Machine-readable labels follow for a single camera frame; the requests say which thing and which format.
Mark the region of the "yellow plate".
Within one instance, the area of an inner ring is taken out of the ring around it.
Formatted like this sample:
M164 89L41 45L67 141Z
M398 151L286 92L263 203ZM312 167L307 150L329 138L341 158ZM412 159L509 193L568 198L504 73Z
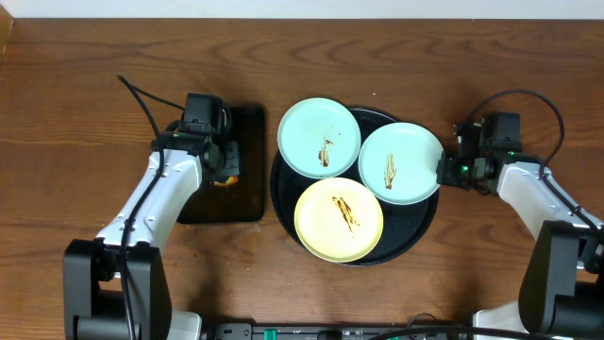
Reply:
M313 183L296 202L295 232L314 256L332 263L351 263L369 254L384 228L377 198L349 178Z

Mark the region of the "green and yellow sponge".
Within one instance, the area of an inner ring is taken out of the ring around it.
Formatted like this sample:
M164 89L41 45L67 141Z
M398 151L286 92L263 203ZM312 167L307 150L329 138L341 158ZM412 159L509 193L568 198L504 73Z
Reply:
M224 180L215 180L213 182L214 186L219 186L219 187L227 187L233 184L236 184L239 181L239 177L238 176L229 176Z

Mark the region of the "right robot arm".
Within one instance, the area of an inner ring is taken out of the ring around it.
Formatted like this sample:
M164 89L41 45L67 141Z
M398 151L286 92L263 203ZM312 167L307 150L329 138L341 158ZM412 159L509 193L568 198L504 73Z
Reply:
M542 160L513 151L475 158L444 153L437 181L500 197L535 239L516 306L482 311L478 319L516 318L532 334L602 338L603 223L565 192Z

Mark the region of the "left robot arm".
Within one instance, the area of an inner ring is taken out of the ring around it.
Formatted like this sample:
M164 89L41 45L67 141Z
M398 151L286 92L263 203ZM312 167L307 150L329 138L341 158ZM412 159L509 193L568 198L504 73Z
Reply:
M173 308L161 253L185 203L206 181L238 175L235 141L163 132L125 206L63 255L68 339L198 339L202 318Z

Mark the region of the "light blue plate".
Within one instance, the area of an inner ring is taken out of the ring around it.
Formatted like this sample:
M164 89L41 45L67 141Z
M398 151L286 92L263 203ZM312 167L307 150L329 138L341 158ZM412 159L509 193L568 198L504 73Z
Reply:
M339 102L314 97L291 106L277 129L283 160L310 179L337 177L357 159L361 130L351 111Z
M372 132L361 146L361 181L384 202L418 203L440 188L436 170L443 151L442 143L424 127L412 123L385 125Z

